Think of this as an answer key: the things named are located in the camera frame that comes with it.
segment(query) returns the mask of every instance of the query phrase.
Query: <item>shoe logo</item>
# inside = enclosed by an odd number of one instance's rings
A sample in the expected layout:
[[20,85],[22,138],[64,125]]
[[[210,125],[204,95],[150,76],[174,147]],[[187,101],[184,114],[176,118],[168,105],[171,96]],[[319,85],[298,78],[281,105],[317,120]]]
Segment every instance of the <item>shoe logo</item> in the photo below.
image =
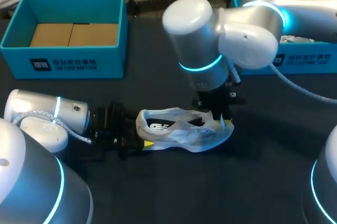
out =
[[162,132],[162,131],[166,130],[168,127],[169,127],[169,125],[166,125],[166,124],[162,125],[162,124],[154,123],[154,124],[150,125],[150,129],[152,131],[155,131],[155,132]]

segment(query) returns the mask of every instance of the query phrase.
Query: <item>shoe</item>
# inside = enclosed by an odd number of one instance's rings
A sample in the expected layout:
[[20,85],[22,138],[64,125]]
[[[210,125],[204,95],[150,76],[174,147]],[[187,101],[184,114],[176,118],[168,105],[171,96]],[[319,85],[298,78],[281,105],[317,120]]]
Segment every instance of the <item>shoe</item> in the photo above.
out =
[[154,145],[146,150],[179,147],[190,152],[214,148],[231,136],[231,121],[213,120],[211,112],[187,111],[180,108],[141,110],[136,119],[137,134]]

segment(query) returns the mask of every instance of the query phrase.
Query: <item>brown cardboard piece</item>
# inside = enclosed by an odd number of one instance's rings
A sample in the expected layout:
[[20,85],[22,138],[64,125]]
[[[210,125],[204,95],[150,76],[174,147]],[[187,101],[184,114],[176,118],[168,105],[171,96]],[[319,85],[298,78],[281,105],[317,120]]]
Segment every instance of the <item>brown cardboard piece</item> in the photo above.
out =
[[118,24],[74,24],[69,46],[115,46]]
[[118,24],[38,24],[30,46],[115,46]]
[[68,46],[73,24],[38,24],[30,46]]

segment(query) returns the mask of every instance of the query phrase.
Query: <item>screw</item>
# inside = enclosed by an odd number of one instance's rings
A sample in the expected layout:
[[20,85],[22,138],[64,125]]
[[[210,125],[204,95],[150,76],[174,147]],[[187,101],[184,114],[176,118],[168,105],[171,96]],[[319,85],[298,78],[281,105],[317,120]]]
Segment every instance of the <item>screw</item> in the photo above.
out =
[[7,159],[0,159],[0,166],[8,166],[9,161]]
[[79,107],[78,105],[75,105],[73,109],[74,111],[79,112],[81,110],[81,107]]

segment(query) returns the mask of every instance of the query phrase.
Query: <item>yellow shoe accent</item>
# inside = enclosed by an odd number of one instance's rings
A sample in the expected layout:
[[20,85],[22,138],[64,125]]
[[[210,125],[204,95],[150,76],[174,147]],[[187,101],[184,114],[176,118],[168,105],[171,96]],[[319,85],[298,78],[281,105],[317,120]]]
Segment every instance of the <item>yellow shoe accent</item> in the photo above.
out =
[[154,142],[152,141],[144,141],[144,148],[149,148],[149,147],[152,147],[154,145]]
[[228,125],[229,123],[232,123],[232,120],[225,120],[225,124]]

